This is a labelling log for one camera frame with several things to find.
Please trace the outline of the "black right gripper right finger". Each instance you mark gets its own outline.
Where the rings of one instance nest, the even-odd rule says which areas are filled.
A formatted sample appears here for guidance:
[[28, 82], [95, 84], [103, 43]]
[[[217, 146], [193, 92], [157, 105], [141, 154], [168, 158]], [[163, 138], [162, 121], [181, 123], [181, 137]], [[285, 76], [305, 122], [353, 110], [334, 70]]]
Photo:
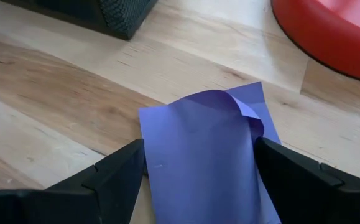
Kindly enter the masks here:
[[282, 223], [360, 224], [360, 178], [259, 137], [254, 157]]

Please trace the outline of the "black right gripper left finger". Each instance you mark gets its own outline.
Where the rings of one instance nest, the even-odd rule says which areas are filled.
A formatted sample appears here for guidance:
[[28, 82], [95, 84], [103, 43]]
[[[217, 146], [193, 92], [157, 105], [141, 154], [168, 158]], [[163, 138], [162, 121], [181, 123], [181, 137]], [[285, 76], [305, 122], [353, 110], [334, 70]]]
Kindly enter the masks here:
[[129, 223], [144, 167], [136, 139], [45, 190], [0, 190], [0, 223]]

